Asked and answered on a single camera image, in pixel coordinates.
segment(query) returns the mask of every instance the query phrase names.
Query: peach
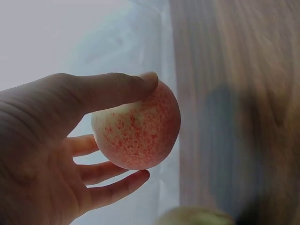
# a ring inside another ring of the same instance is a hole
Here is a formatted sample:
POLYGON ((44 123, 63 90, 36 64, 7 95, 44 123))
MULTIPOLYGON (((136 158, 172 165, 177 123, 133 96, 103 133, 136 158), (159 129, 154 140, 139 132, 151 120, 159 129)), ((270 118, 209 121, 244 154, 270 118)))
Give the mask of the peach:
POLYGON ((234 220, 218 210, 177 207, 165 212, 155 225, 234 225, 234 220))
POLYGON ((180 111, 162 81, 146 99, 94 112, 92 129, 101 152, 115 165, 142 170, 161 163, 180 129, 180 111))

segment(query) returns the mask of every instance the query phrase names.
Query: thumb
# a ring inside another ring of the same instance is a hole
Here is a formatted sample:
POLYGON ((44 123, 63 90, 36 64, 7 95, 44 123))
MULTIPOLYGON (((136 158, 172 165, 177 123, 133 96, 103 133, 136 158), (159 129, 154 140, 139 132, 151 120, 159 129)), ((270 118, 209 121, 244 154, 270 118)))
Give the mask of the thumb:
POLYGON ((55 74, 0 92, 0 124, 5 128, 14 122, 18 133, 27 132, 41 141, 63 139, 85 114, 142 100, 157 85, 155 73, 55 74))

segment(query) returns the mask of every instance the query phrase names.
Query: hand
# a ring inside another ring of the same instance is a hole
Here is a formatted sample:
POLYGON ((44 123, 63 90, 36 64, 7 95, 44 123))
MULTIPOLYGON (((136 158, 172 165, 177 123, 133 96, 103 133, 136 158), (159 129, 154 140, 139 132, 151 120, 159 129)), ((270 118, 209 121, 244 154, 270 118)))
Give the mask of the hand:
POLYGON ((75 164, 97 145, 92 135, 67 135, 85 114, 141 100, 157 85, 155 73, 56 74, 0 92, 0 224, 67 225, 137 190, 148 171, 87 188, 126 170, 75 164))

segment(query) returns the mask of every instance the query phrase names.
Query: palm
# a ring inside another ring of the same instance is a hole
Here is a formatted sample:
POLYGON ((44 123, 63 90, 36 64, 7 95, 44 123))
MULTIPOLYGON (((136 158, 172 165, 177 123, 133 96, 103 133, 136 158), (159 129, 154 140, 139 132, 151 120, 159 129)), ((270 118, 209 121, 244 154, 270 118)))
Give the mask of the palm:
POLYGON ((47 157, 46 166, 39 173, 39 185, 35 188, 39 189, 40 199, 43 199, 40 209, 46 207, 51 212, 48 214, 51 221, 49 224, 69 224, 88 210, 111 204, 128 195, 147 180, 148 172, 142 171, 143 179, 137 179, 135 183, 129 181, 137 178, 136 174, 133 174, 106 187, 87 188, 86 185, 100 183, 127 171, 110 162, 97 165, 74 163, 73 157, 96 150, 93 136, 86 135, 65 139, 61 146, 52 150, 47 157))

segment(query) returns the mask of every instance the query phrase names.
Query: finger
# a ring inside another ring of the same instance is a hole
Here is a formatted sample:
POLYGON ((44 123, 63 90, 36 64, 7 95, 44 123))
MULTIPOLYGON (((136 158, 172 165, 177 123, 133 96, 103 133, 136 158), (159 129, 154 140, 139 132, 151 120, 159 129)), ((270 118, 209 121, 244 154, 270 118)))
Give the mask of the finger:
POLYGON ((67 137, 64 144, 74 157, 85 156, 98 150, 94 135, 67 137))
POLYGON ((90 187, 91 209, 110 205, 136 191, 149 179, 149 172, 141 170, 104 187, 90 187))
POLYGON ((5 112, 18 114, 24 129, 45 141, 50 136, 65 138, 87 113, 142 100, 157 85, 155 73, 56 74, 1 92, 0 102, 5 112))
POLYGON ((98 184, 128 171, 111 162, 96 165, 78 165, 78 170, 85 185, 98 184))

